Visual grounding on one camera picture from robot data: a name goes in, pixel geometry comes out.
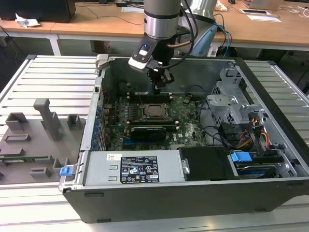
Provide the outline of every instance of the computer case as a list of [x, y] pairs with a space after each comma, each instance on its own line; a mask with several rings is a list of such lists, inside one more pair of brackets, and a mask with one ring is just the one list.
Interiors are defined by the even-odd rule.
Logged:
[[15, 13], [20, 17], [40, 21], [69, 23], [75, 14], [74, 0], [2, 0], [0, 17], [2, 20], [14, 20]]

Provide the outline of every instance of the green circuit board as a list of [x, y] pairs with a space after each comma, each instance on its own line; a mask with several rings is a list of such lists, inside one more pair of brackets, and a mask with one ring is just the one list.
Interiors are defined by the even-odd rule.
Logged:
[[131, 119], [130, 108], [138, 108], [140, 104], [131, 104], [126, 98], [118, 98], [114, 104], [114, 122], [107, 124], [109, 128], [109, 139], [107, 150], [176, 150], [181, 146], [206, 146], [207, 140], [202, 135], [202, 130], [196, 120], [196, 102], [183, 103], [185, 95], [173, 95], [173, 100], [166, 103], [169, 110], [169, 119], [179, 122], [178, 129], [167, 131], [166, 139], [156, 143], [136, 143], [130, 140], [130, 126], [126, 123]]

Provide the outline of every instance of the desk leg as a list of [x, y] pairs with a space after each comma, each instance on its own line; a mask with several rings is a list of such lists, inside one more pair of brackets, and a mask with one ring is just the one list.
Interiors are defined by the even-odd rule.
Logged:
[[50, 34], [48, 35], [48, 39], [50, 41], [50, 44], [52, 46], [53, 52], [55, 56], [61, 56], [59, 44], [58, 44], [58, 35], [56, 34]]
[[5, 36], [0, 36], [0, 47], [7, 47], [7, 43], [5, 41]]

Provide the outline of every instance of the white paper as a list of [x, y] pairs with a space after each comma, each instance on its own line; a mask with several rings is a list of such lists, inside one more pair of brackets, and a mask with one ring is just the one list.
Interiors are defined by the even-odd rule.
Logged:
[[35, 27], [35, 26], [40, 25], [36, 19], [26, 19], [26, 18], [18, 16], [17, 14], [15, 15], [16, 15], [15, 22], [18, 23], [22, 27], [27, 28], [27, 27]]
[[122, 154], [107, 154], [106, 160], [107, 161], [115, 161], [115, 160], [121, 160]]
[[124, 6], [121, 9], [122, 12], [134, 12], [134, 13], [144, 13], [144, 9], [142, 8], [138, 8], [138, 7], [128, 7], [128, 6]]
[[267, 22], [281, 22], [279, 19], [275, 17], [268, 17], [268, 16], [257, 16], [257, 15], [248, 15], [251, 20], [257, 21], [267, 21]]

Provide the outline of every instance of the barcode sticker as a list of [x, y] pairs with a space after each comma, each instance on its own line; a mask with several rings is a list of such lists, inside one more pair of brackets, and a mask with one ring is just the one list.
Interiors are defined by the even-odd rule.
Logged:
[[115, 160], [120, 160], [122, 157], [122, 154], [107, 154], [107, 161], [115, 161]]

